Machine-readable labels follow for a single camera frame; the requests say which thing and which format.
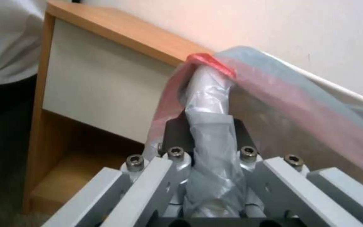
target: metal bracket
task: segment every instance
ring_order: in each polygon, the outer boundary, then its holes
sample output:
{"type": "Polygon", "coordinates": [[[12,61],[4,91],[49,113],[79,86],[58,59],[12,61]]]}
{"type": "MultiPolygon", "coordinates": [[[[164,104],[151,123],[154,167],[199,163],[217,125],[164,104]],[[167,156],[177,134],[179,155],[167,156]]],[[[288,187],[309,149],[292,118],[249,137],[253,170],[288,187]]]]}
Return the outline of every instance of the metal bracket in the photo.
{"type": "Polygon", "coordinates": [[[126,174],[104,167],[43,227],[95,226],[115,207],[130,185],[130,178],[126,174]]]}
{"type": "Polygon", "coordinates": [[[162,216],[179,186],[173,161],[155,157],[109,214],[101,227],[145,226],[162,216]]]}
{"type": "Polygon", "coordinates": [[[307,175],[314,185],[363,222],[363,185],[337,168],[313,171],[307,175]]]}
{"type": "Polygon", "coordinates": [[[308,226],[363,226],[280,157],[256,163],[249,180],[270,217],[298,215],[308,226]]]}

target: wooden nightstand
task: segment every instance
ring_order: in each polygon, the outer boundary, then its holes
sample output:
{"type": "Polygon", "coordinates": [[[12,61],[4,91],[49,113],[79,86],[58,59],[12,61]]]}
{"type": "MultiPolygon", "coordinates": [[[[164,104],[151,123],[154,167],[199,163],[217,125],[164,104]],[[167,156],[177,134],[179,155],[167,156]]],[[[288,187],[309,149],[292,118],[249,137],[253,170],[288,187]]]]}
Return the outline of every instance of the wooden nightstand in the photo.
{"type": "Polygon", "coordinates": [[[23,211],[54,213],[142,152],[167,79],[198,52],[212,53],[117,9],[49,1],[23,211]]]}

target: white fabric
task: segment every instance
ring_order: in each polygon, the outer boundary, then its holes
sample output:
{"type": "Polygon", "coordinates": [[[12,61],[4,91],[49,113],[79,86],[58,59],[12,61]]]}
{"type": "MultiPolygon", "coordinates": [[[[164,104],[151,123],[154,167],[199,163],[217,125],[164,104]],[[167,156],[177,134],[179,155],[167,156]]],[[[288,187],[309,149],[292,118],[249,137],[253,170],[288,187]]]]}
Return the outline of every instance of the white fabric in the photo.
{"type": "Polygon", "coordinates": [[[36,74],[46,0],[0,0],[0,84],[36,74]]]}

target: plastic-wrapped rod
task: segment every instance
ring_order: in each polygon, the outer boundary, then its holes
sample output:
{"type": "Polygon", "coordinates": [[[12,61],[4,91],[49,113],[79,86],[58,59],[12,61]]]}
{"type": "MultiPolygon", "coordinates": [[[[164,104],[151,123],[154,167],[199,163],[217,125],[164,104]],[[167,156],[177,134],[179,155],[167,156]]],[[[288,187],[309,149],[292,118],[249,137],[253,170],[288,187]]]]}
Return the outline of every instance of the plastic-wrapped rod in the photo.
{"type": "Polygon", "coordinates": [[[233,83],[216,69],[200,66],[186,90],[186,115],[195,142],[195,165],[186,185],[184,213],[193,217],[239,217],[246,182],[236,154],[233,83]]]}

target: translucent plastic sheet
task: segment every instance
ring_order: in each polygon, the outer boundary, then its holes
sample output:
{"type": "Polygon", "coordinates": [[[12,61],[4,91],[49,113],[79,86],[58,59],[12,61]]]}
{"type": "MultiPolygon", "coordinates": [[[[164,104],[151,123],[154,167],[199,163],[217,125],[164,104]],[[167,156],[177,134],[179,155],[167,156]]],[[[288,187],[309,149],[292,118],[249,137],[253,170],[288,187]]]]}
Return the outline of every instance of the translucent plastic sheet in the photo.
{"type": "Polygon", "coordinates": [[[363,183],[363,107],[338,101],[304,75],[248,47],[232,48],[215,58],[219,62],[191,55],[170,78],[150,128],[145,157],[157,154],[166,121],[183,110],[179,100],[197,66],[208,65],[236,83],[229,114],[245,123],[262,157],[297,154],[311,170],[336,166],[363,183]]]}

